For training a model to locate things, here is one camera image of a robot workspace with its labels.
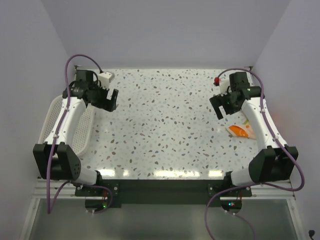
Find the orange patterned towel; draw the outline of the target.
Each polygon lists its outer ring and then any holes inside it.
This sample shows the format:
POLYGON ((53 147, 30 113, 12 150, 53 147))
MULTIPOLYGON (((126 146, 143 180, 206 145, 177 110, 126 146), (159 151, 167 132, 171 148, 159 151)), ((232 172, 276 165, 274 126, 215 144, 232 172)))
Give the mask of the orange patterned towel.
POLYGON ((256 139, 256 135, 248 119, 245 120, 243 124, 230 125, 226 128, 226 130, 233 137, 242 137, 253 140, 256 139))

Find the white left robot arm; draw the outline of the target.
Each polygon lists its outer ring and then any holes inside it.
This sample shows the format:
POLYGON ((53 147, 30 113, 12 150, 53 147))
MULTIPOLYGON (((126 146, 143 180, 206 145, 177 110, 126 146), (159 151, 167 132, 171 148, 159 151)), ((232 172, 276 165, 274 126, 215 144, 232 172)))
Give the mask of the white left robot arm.
POLYGON ((72 148, 76 129, 87 107, 96 107, 113 112, 118 90, 107 98, 109 85, 115 75, 109 71, 96 74, 92 70, 77 70, 75 79, 62 94, 62 103, 57 120, 43 143, 33 147, 40 176, 46 180, 66 180, 85 184, 86 191, 99 196, 104 184, 99 181, 96 170, 83 168, 80 158, 72 148))

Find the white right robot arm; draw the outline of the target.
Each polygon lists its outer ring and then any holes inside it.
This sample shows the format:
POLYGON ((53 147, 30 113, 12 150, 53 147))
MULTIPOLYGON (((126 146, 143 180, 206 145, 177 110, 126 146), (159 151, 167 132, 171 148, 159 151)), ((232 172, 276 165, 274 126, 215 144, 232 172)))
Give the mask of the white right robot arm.
POLYGON ((235 196, 241 186, 288 180, 298 158, 295 146, 289 146, 279 133, 267 108, 262 85, 252 86, 247 74, 249 70, 232 68, 227 81, 220 76, 214 85, 220 93, 210 98, 210 103, 219 120, 223 118, 220 107, 227 115, 243 112, 253 131, 258 154, 248 167, 225 174, 223 192, 235 196))

